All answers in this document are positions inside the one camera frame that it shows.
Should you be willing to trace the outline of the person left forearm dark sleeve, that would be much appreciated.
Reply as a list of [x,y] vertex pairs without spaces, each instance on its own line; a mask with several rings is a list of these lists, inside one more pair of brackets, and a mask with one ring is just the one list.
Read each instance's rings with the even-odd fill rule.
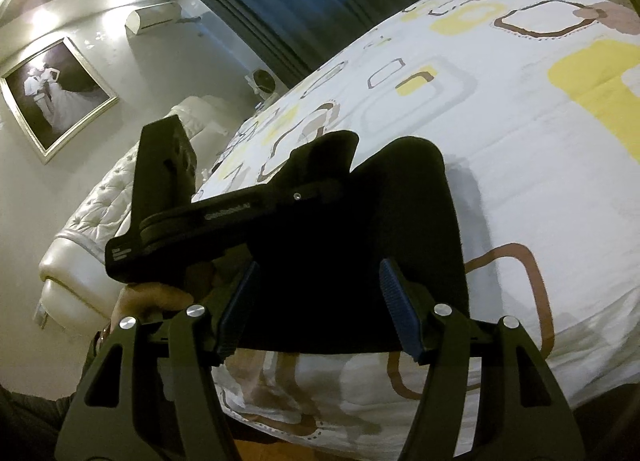
[[1,386],[1,459],[54,460],[74,394],[50,400]]

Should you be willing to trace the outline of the person left hand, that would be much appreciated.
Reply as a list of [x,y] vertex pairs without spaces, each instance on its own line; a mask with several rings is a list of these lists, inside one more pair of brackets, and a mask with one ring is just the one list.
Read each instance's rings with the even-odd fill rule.
[[110,329],[114,331],[125,317],[139,319],[159,311],[182,311],[193,302],[191,294],[169,285],[157,282],[126,285],[112,311]]

